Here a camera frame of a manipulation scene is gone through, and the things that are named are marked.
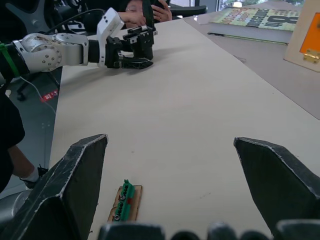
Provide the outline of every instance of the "orange sign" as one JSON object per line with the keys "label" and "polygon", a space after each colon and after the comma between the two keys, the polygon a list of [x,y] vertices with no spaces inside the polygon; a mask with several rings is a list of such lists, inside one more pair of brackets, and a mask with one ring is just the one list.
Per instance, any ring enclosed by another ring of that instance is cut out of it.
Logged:
{"label": "orange sign", "polygon": [[300,53],[306,54],[308,49],[320,52],[320,12],[314,15],[309,31],[301,46]]}

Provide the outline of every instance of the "window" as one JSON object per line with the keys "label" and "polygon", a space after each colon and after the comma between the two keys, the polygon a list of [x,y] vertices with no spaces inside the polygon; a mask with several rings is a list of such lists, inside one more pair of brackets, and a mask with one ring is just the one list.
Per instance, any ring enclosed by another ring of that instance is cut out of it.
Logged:
{"label": "window", "polygon": [[[242,6],[249,6],[254,4],[261,4],[268,0],[219,0],[218,10],[221,11],[225,8],[232,7],[235,2],[241,2]],[[285,2],[302,7],[305,0],[285,0]]]}
{"label": "window", "polygon": [[171,0],[171,4],[181,7],[193,7],[195,5],[195,0]]}

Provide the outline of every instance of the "table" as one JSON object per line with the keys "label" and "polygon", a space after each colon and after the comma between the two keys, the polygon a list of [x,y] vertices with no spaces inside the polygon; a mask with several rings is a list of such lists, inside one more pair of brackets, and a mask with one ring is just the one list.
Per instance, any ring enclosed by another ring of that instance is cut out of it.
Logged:
{"label": "table", "polygon": [[320,174],[319,121],[183,20],[157,30],[148,69],[62,72],[51,166],[79,139],[109,135],[89,239],[124,179],[144,187],[138,221],[162,225],[168,237],[189,229],[204,239],[216,221],[270,235],[233,139],[284,145]]}
{"label": "table", "polygon": [[[301,9],[283,1],[268,1],[249,7],[297,11]],[[208,35],[211,25],[198,23],[207,23],[215,14],[219,12],[204,14],[198,19],[188,17],[185,21],[228,53],[245,59],[247,67],[320,120],[320,74],[285,61],[283,58],[286,45]]]}

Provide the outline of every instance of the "black chair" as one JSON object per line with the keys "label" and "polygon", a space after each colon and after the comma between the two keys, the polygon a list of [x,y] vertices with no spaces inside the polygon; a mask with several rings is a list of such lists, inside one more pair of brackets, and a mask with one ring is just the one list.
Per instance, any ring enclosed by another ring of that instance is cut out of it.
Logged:
{"label": "black chair", "polygon": [[196,0],[194,6],[178,6],[170,4],[170,0],[166,1],[170,5],[172,16],[182,16],[183,18],[207,13],[207,6],[200,6],[200,0]]}

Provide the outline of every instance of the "white robotic arm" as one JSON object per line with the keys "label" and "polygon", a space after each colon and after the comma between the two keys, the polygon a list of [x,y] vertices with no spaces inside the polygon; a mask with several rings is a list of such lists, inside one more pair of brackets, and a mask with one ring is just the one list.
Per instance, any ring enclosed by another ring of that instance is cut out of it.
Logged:
{"label": "white robotic arm", "polygon": [[[10,44],[2,43],[0,85],[23,75],[50,72],[62,66],[85,66],[89,62],[108,68],[143,69],[152,65],[155,29],[137,27],[128,30],[124,40],[120,40],[114,36],[123,26],[118,13],[110,8],[97,26],[97,40],[69,33],[32,33]],[[148,41],[140,40],[146,35]],[[133,52],[134,57],[125,57],[121,51]]]}

